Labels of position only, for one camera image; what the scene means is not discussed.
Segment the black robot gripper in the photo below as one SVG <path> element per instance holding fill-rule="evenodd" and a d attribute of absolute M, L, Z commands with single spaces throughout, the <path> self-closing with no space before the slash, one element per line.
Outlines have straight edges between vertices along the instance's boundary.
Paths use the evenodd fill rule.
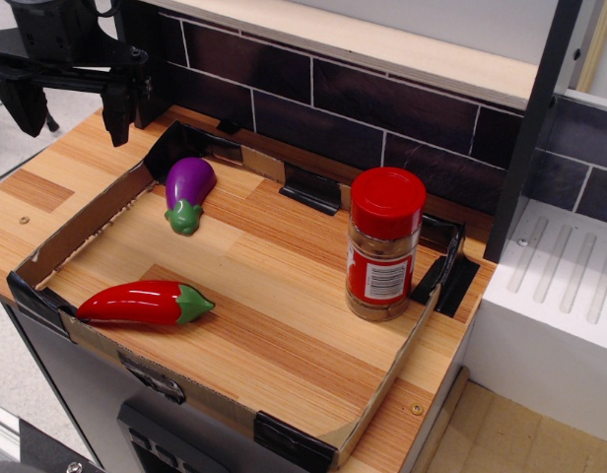
<path fill-rule="evenodd" d="M 48 71 L 69 71 L 87 76 L 88 69 L 126 82 L 140 93 L 149 83 L 143 68 L 146 51 L 106 34 L 99 19 L 110 18 L 122 6 L 112 1 L 101 11 L 94 1 L 10 1 L 16 25 L 0 30 L 0 59 L 17 66 Z M 128 142 L 135 119 L 134 94 L 124 84 L 111 84 L 101 94 L 102 118 L 112 145 Z M 0 79 L 0 100 L 26 134 L 37 137 L 46 123 L 43 89 L 25 81 Z"/>

